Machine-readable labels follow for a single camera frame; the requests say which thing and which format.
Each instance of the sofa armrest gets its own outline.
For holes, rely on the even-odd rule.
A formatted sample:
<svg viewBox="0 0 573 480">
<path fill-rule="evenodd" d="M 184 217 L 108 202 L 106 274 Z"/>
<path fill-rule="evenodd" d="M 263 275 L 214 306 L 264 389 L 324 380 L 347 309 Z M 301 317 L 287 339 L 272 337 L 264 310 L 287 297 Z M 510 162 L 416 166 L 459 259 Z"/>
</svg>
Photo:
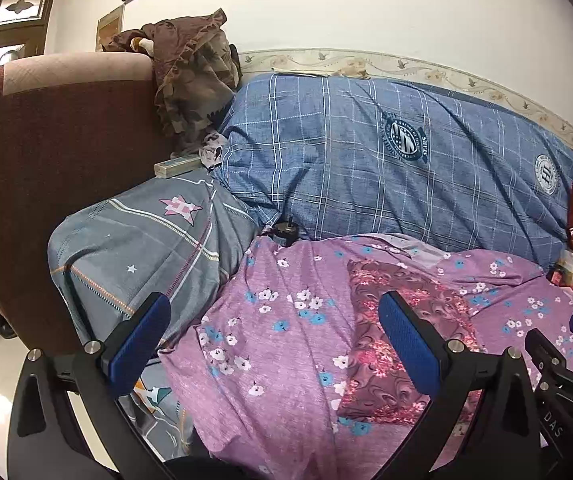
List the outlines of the sofa armrest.
<svg viewBox="0 0 573 480">
<path fill-rule="evenodd" d="M 48 239 L 65 216 L 140 184 L 168 157 L 154 91 L 141 54 L 0 67 L 0 310 L 29 348 L 79 345 L 49 276 Z"/>
</svg>

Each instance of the embroidered logo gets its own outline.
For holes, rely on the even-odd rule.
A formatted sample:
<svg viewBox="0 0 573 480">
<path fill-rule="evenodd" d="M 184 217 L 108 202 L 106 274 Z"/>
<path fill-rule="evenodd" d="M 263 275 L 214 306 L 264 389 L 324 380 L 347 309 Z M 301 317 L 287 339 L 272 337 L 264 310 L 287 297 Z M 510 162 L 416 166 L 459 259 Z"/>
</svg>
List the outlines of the embroidered logo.
<svg viewBox="0 0 573 480">
<path fill-rule="evenodd" d="M 382 116 L 383 139 L 391 155 L 404 160 L 424 162 L 429 158 L 429 141 L 420 126 L 417 130 L 406 121 L 384 112 Z"/>
<path fill-rule="evenodd" d="M 548 155 L 540 155 L 535 160 L 535 177 L 542 191 L 553 195 L 558 187 L 558 170 Z"/>
</svg>

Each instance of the door glass panel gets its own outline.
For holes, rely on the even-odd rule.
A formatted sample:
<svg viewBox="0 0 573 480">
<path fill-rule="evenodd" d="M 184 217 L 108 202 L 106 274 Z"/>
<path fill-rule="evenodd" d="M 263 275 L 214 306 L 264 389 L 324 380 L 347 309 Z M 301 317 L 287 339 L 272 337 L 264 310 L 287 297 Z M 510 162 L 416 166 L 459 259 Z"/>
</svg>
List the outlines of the door glass panel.
<svg viewBox="0 0 573 480">
<path fill-rule="evenodd" d="M 46 0 L 0 0 L 0 25 L 42 18 Z"/>
<path fill-rule="evenodd" d="M 0 47 L 0 66 L 24 57 L 24 44 Z"/>
</svg>

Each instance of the wallpaper border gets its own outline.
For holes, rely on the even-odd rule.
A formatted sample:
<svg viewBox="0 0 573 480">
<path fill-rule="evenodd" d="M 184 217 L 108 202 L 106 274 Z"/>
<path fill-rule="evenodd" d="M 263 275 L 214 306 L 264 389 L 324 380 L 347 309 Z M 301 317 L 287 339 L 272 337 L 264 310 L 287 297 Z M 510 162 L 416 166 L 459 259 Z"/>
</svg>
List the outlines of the wallpaper border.
<svg viewBox="0 0 573 480">
<path fill-rule="evenodd" d="M 476 75 L 412 57 L 335 48 L 252 50 L 240 54 L 243 75 L 267 72 L 392 77 L 431 84 L 501 105 L 555 133 L 573 149 L 573 125 L 522 94 Z"/>
</svg>

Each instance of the camouflage cloth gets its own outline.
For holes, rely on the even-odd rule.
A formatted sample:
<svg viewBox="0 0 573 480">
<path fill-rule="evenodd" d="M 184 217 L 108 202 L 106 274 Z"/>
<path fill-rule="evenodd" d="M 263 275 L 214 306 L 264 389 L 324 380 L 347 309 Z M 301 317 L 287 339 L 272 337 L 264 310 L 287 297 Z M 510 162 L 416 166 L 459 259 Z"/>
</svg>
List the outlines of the camouflage cloth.
<svg viewBox="0 0 573 480">
<path fill-rule="evenodd" d="M 206 128 L 219 124 L 240 84 L 237 52 L 220 30 L 224 23 L 226 15 L 218 9 L 210 16 L 162 20 L 141 30 L 126 30 L 103 45 L 109 52 L 146 54 L 137 38 L 153 40 L 155 105 L 164 133 L 178 136 L 176 152 L 197 152 Z"/>
</svg>

